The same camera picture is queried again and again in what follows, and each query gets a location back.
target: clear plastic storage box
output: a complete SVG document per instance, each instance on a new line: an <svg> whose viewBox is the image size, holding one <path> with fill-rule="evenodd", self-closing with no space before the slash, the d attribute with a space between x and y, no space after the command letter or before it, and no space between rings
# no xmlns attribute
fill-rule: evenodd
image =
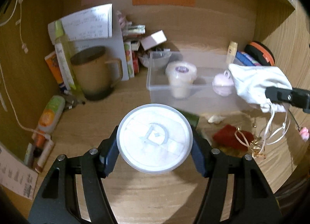
<svg viewBox="0 0 310 224"><path fill-rule="evenodd" d="M197 79L190 85L190 95L176 99L171 92L167 65L173 61L186 61L197 67ZM201 115L203 113L225 113L247 110L249 105L240 98L235 88L232 94L218 95L212 86L214 77L227 70L226 55L211 52L186 50L182 52L152 52L148 68L146 87L150 91L151 102L165 104L177 109Z"/></svg>

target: pink flower charm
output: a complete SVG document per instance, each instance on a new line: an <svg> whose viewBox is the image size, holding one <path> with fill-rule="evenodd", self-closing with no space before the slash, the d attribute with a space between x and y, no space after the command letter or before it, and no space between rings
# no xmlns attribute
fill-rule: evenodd
<svg viewBox="0 0 310 224"><path fill-rule="evenodd" d="M303 127L300 132L299 132L299 135L301 136L301 138L304 140L304 141L308 141L309 139L309 130L307 127Z"/></svg>

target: plastic lid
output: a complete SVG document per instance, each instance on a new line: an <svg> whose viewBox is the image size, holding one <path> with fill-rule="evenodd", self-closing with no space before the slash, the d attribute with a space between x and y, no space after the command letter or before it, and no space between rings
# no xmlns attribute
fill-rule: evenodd
<svg viewBox="0 0 310 224"><path fill-rule="evenodd" d="M63 36L65 33L64 33L64 29L62 27L62 23L61 23L61 20L56 20L55 21L55 36L56 36L56 39L60 36Z"/></svg>
<svg viewBox="0 0 310 224"><path fill-rule="evenodd" d="M147 104L129 112L117 130L123 159L145 173L163 173L181 165L193 145L187 119L176 109Z"/></svg>

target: brown mug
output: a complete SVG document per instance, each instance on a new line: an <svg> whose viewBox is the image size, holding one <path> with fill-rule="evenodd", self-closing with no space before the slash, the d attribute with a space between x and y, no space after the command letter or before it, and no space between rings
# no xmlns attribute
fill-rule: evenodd
<svg viewBox="0 0 310 224"><path fill-rule="evenodd" d="M123 78L121 60L109 59L106 47L87 48L70 59L73 72L85 95L90 101L97 101L108 96L113 87ZM117 64L119 77L112 82L108 64Z"/></svg>

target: red pouch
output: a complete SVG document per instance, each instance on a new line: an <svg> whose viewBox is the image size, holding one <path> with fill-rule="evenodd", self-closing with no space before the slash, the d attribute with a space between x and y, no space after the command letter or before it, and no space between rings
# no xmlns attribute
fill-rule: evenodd
<svg viewBox="0 0 310 224"><path fill-rule="evenodd" d="M247 151L248 148L244 145L242 145L238 139L235 137L235 132L237 128L234 126L231 126L230 124L226 125L224 128L220 129L217 133L214 134L213 140L217 142L220 145L232 147L234 149L238 149L241 151ZM241 130L241 132L244 134L245 138L247 139L248 143L250 144L254 140L254 136L251 132ZM237 132L237 136L239 139L245 143L243 136Z"/></svg>

